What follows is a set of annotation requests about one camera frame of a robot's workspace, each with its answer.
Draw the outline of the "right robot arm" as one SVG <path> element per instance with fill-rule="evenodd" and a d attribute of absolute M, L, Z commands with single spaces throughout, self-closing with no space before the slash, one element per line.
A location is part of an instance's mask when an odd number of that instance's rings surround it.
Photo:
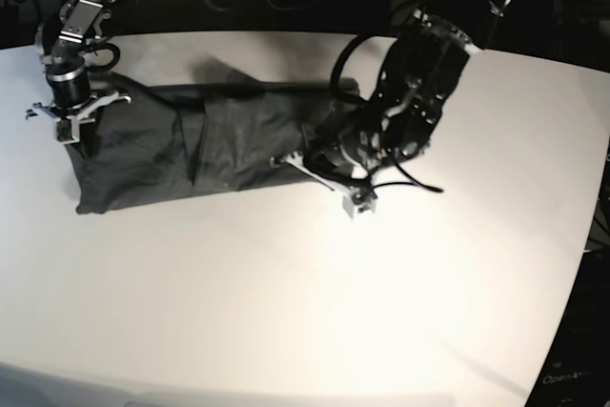
<path fill-rule="evenodd" d="M 126 92 L 97 90 L 90 84 L 92 73 L 109 71 L 120 58 L 120 50 L 102 31 L 117 1 L 69 0 L 59 12 L 61 27 L 53 43 L 45 38 L 44 28 L 38 28 L 35 45 L 52 101 L 33 104 L 26 117 L 46 115 L 55 140 L 63 145 L 80 142 L 82 127 L 95 122 L 99 110 L 132 101 Z"/>

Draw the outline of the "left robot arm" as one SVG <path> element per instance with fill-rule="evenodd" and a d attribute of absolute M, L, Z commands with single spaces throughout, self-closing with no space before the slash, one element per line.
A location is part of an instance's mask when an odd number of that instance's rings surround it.
<path fill-rule="evenodd" d="M 380 66 L 369 98 L 339 87 L 345 64 L 372 34 L 364 32 L 341 52 L 331 72 L 335 101 L 350 106 L 328 119 L 303 146 L 271 160 L 290 165 L 340 193 L 349 216 L 372 212 L 378 176 L 394 168 L 400 185 L 438 193 L 403 168 L 429 147 L 443 106 L 458 86 L 472 55 L 487 48 L 499 18 L 512 0 L 420 0 L 400 24 Z"/>

